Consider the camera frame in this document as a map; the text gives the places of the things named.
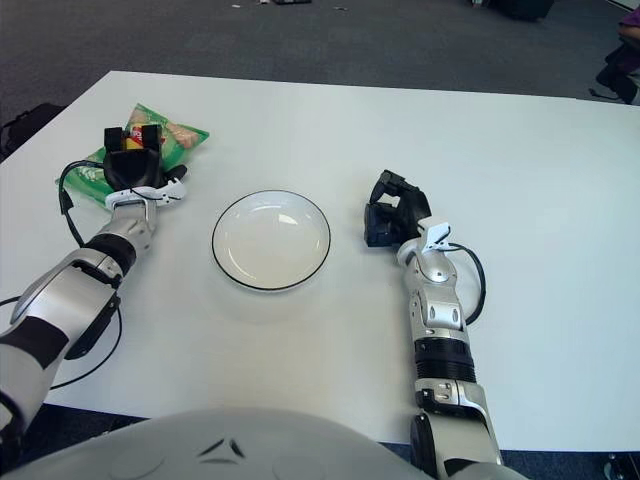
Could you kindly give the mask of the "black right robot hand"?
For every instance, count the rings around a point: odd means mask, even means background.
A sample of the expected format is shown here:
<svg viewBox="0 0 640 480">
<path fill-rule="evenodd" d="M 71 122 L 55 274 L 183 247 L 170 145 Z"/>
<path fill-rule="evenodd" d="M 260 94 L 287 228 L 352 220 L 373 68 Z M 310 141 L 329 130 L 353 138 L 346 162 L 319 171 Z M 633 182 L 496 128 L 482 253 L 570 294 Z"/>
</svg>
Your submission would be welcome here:
<svg viewBox="0 0 640 480">
<path fill-rule="evenodd" d="M 368 247 L 400 246 L 418 238 L 418 222 L 432 215 L 426 195 L 404 177 L 384 170 L 364 210 Z"/>
</svg>

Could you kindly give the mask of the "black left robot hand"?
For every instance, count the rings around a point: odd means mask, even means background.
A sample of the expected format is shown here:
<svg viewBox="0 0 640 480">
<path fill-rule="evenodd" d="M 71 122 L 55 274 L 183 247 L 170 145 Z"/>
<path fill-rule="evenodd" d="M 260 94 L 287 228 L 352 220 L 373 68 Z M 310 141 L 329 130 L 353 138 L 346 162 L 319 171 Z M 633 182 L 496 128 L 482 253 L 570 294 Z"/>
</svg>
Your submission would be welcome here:
<svg viewBox="0 0 640 480">
<path fill-rule="evenodd" d="M 142 145 L 129 147 L 129 137 L 121 127 L 104 130 L 105 155 L 102 162 L 106 182 L 114 191 L 128 190 L 135 187 L 152 187 L 159 189 L 169 184 L 170 180 L 182 180 L 187 167 L 178 165 L 173 168 L 163 166 L 161 151 L 161 127 L 156 124 L 143 125 Z"/>
</svg>

